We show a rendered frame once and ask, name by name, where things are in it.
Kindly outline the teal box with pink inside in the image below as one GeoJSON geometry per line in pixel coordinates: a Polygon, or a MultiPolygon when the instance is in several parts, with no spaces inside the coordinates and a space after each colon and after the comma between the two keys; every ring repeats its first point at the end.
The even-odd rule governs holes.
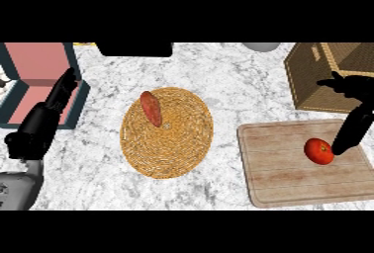
{"type": "Polygon", "coordinates": [[[0,127],[19,127],[32,107],[47,99],[56,81],[72,67],[77,88],[62,111],[59,129],[74,129],[90,87],[81,79],[72,43],[0,42],[0,66],[15,80],[0,101],[0,127]]]}

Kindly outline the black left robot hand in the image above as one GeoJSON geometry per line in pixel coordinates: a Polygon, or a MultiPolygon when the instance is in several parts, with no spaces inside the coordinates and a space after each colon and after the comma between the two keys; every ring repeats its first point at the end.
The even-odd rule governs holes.
{"type": "Polygon", "coordinates": [[[26,114],[20,126],[4,137],[9,158],[41,160],[56,135],[62,111],[77,87],[74,68],[59,78],[44,102],[38,102],[26,114]]]}

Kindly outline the red tomato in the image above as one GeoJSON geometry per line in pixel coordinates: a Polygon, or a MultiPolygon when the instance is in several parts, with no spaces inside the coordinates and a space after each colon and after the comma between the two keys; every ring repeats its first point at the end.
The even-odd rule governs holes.
{"type": "Polygon", "coordinates": [[[318,165],[326,165],[334,158],[329,144],[319,138],[310,138],[304,144],[304,155],[318,165]]]}

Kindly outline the round woven straw placemat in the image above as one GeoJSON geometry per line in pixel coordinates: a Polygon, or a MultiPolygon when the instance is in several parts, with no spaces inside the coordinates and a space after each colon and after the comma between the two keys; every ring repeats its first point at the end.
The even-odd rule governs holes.
{"type": "Polygon", "coordinates": [[[140,100],[122,117],[119,145],[131,167],[148,177],[170,179],[201,162],[213,140],[213,118],[204,101],[189,90],[165,87],[151,91],[161,104],[162,124],[145,116],[140,100]]]}

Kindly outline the brown wicker basket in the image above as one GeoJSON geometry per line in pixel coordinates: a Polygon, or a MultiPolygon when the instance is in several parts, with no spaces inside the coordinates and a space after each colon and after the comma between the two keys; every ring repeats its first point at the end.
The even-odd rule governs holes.
{"type": "Polygon", "coordinates": [[[332,71],[374,77],[374,42],[297,42],[285,69],[295,109],[347,114],[360,102],[316,82],[332,71]]]}

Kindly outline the grey round object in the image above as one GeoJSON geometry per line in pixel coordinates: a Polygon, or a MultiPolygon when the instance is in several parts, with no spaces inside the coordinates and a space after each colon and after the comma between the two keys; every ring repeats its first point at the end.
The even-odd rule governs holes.
{"type": "Polygon", "coordinates": [[[245,47],[257,52],[269,52],[279,46],[278,42],[245,42],[245,47]]]}

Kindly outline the pale wooden cutting board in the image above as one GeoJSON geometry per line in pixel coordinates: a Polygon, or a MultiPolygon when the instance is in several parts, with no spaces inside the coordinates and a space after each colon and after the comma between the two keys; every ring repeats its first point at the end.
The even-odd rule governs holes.
{"type": "Polygon", "coordinates": [[[374,200],[374,168],[360,147],[325,165],[306,157],[313,137],[334,141],[343,120],[245,124],[238,143],[248,196],[258,208],[374,200]]]}

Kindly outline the reddish sweet potato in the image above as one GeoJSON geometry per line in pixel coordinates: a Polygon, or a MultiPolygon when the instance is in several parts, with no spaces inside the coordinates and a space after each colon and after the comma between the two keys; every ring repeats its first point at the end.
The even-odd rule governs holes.
{"type": "Polygon", "coordinates": [[[145,91],[140,95],[140,105],[151,124],[159,127],[162,124],[161,106],[156,97],[149,91],[145,91]]]}

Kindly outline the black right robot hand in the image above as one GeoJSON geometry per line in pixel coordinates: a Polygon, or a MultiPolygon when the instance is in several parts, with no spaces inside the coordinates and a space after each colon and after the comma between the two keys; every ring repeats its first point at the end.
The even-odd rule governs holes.
{"type": "Polygon", "coordinates": [[[340,155],[359,144],[374,124],[374,77],[362,75],[343,77],[335,71],[331,72],[331,76],[331,79],[319,80],[316,85],[329,87],[335,93],[360,102],[346,117],[331,145],[332,154],[340,155]]]}

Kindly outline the black appliance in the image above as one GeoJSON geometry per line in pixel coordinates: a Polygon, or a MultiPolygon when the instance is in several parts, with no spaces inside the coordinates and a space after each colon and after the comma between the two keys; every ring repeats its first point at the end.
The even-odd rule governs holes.
{"type": "Polygon", "coordinates": [[[99,42],[96,46],[105,56],[170,57],[173,55],[170,42],[99,42]]]}

